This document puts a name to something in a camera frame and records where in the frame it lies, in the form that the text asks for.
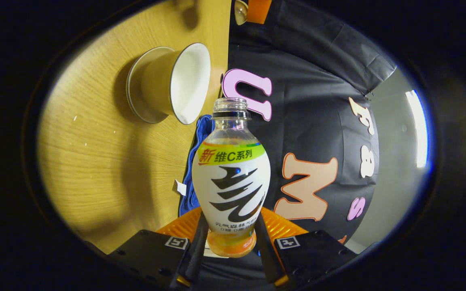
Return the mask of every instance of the light fixture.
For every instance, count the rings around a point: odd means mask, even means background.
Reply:
[[[409,107],[413,113],[416,129],[416,167],[424,168],[427,163],[427,123],[422,104],[415,90],[405,92]]]

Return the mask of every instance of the bottle label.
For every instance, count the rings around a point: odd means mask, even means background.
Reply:
[[[211,230],[250,233],[269,187],[271,167],[260,143],[203,142],[193,160],[192,180]]]
[[[233,164],[254,160],[265,153],[264,147],[259,143],[231,145],[210,144],[203,142],[197,150],[199,166],[203,164]]]

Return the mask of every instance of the black cloth backdrop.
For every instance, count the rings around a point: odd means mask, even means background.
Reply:
[[[252,114],[248,124],[271,163],[264,206],[273,210],[282,197],[298,202],[281,191],[282,186],[304,177],[283,178],[287,153],[308,162],[326,163],[335,157],[335,181],[315,193],[328,203],[324,217],[292,222],[309,231],[325,230],[335,239],[346,236],[348,241],[366,214],[379,176],[377,124],[365,94],[385,81],[396,64],[370,39],[341,20],[300,1],[274,0],[264,25],[246,22],[238,26],[231,15],[228,69],[233,68],[272,82],[270,96],[251,85],[237,84],[241,95],[260,102],[268,100],[272,105],[270,121]],[[349,97],[369,108],[374,135],[353,114]],[[363,145],[374,153],[372,177],[360,175]],[[351,203],[360,197],[366,199],[364,212],[348,221]],[[264,275],[259,257],[251,253],[239,259],[205,258],[201,278],[210,282],[218,278],[258,279],[262,284]]]

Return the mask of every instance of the wooden table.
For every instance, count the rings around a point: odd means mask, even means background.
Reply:
[[[133,114],[125,96],[133,62],[156,46],[205,44],[212,71],[201,114],[210,114],[227,70],[230,5],[199,0],[192,27],[176,2],[162,2],[98,36],[59,72],[39,127],[41,174],[61,217],[103,252],[177,217],[174,179],[183,179],[195,132],[174,116],[147,124]]]

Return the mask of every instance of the blue cloth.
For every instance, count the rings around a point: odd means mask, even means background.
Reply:
[[[209,134],[211,134],[211,131],[213,131],[214,128],[215,123],[211,120],[211,115],[201,116],[197,121],[194,146],[188,154],[188,166],[183,179],[183,184],[186,185],[186,196],[181,196],[181,202],[179,203],[179,216],[182,216],[190,210],[200,206],[197,196],[195,195],[194,184],[192,182],[192,162],[200,144],[208,137]]]

